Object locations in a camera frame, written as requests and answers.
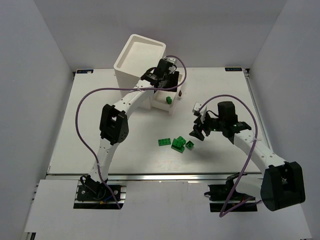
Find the green 2x2 lego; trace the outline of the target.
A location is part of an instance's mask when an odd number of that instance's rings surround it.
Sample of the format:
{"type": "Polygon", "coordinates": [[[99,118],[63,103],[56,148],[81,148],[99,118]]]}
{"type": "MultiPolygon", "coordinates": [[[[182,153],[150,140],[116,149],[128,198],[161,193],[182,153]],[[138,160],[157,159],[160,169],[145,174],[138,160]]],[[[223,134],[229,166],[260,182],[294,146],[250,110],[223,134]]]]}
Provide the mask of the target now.
{"type": "Polygon", "coordinates": [[[194,148],[194,143],[192,141],[188,141],[185,143],[185,147],[188,149],[188,150],[192,150],[194,148]]]}
{"type": "Polygon", "coordinates": [[[186,140],[182,137],[179,136],[178,138],[174,138],[172,142],[172,146],[176,148],[182,148],[186,144],[186,140]]]}

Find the small green lego brick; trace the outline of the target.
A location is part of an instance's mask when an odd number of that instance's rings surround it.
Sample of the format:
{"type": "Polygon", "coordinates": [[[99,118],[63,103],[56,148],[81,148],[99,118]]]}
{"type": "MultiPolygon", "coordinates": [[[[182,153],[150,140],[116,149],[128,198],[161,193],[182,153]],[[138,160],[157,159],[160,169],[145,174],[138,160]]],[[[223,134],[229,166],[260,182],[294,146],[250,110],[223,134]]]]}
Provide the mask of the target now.
{"type": "Polygon", "coordinates": [[[172,104],[172,99],[171,99],[170,96],[167,96],[167,97],[166,97],[166,102],[167,102],[169,105],[172,104]]]}

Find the green 2x2 lego brick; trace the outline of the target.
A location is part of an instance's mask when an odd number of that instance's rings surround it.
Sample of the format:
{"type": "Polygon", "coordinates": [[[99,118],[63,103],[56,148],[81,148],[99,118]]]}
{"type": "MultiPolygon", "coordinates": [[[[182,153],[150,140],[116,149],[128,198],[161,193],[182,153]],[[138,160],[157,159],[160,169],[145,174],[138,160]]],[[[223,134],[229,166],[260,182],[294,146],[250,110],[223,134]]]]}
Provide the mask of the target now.
{"type": "Polygon", "coordinates": [[[167,146],[167,145],[171,145],[171,139],[170,138],[162,138],[158,140],[158,145],[159,146],[167,146]]]}

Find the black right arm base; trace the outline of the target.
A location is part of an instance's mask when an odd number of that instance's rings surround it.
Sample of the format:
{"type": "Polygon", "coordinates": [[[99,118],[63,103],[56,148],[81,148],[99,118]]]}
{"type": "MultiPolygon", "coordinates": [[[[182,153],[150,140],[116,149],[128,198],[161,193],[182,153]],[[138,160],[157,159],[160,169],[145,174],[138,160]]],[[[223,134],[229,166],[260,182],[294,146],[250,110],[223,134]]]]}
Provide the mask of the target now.
{"type": "MultiPolygon", "coordinates": [[[[211,203],[210,211],[212,213],[218,213],[221,211],[221,208],[226,201],[229,192],[231,191],[234,180],[236,180],[239,176],[239,173],[233,174],[228,176],[224,184],[211,184],[208,185],[209,191],[204,193],[204,196],[209,198],[211,203]]],[[[229,210],[230,208],[236,206],[239,203],[244,202],[246,199],[250,198],[249,195],[244,193],[239,193],[236,190],[233,192],[228,204],[226,205],[225,211],[229,210]]],[[[256,199],[253,197],[248,202],[244,203],[240,207],[234,209],[232,212],[257,212],[257,204],[256,199]]]]}

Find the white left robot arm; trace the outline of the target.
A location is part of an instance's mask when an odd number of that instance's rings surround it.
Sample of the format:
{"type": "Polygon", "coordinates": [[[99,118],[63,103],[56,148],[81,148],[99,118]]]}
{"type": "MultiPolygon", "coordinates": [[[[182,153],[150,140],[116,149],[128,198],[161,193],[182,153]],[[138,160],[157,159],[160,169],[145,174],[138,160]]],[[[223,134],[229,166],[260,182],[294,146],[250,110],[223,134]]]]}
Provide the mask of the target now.
{"type": "Polygon", "coordinates": [[[121,100],[103,107],[97,160],[88,174],[93,181],[99,184],[107,181],[115,151],[129,134],[131,114],[157,91],[177,91],[180,73],[176,70],[176,62],[177,58],[172,56],[160,59],[158,65],[148,69],[121,100]]]}

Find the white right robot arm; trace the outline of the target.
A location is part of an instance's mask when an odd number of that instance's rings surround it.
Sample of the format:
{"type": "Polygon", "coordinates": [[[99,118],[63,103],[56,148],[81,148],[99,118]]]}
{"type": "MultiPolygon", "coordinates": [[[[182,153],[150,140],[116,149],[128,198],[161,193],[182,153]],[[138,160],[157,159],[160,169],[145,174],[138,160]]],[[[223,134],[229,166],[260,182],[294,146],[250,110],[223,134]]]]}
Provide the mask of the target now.
{"type": "Polygon", "coordinates": [[[211,117],[205,106],[195,103],[192,112],[197,118],[190,136],[203,141],[211,132],[221,132],[249,157],[262,177],[233,174],[223,189],[207,193],[210,199],[218,201],[247,195],[261,200],[272,212],[303,203],[306,195],[302,167],[295,161],[284,160],[259,141],[252,128],[238,120],[233,102],[222,101],[217,106],[217,117],[211,117]]]}

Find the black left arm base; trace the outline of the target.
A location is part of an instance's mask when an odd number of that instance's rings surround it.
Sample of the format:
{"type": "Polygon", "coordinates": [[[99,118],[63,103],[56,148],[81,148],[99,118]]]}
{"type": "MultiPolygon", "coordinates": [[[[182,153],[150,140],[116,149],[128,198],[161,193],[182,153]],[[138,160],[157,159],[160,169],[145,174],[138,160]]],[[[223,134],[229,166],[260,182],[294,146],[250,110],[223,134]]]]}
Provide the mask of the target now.
{"type": "Polygon", "coordinates": [[[82,210],[120,210],[126,198],[125,186],[94,181],[89,175],[80,177],[73,208],[82,210]]]}

